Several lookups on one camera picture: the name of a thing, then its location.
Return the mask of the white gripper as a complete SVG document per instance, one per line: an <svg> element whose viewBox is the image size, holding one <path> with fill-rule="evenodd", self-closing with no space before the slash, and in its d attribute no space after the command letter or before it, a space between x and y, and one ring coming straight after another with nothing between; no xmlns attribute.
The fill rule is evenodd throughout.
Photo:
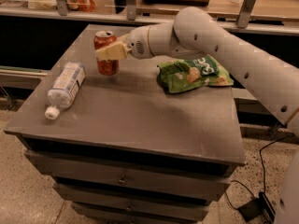
<svg viewBox="0 0 299 224"><path fill-rule="evenodd" d="M148 26L142 26L132 30L127 36L127 44L131 54L137 59L151 58L152 54L149 45ZM116 41L95 51L96 58L99 61L114 61L125 59L128 55L127 46Z"/></svg>

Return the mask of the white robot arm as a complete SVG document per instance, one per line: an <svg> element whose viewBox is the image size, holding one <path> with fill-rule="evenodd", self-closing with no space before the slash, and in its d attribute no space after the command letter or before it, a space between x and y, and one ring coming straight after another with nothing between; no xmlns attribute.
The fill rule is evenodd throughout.
<svg viewBox="0 0 299 224"><path fill-rule="evenodd" d="M135 28L95 54L100 61L209 54L299 136L299 69L231 35L200 8L186 7L170 22Z"/></svg>

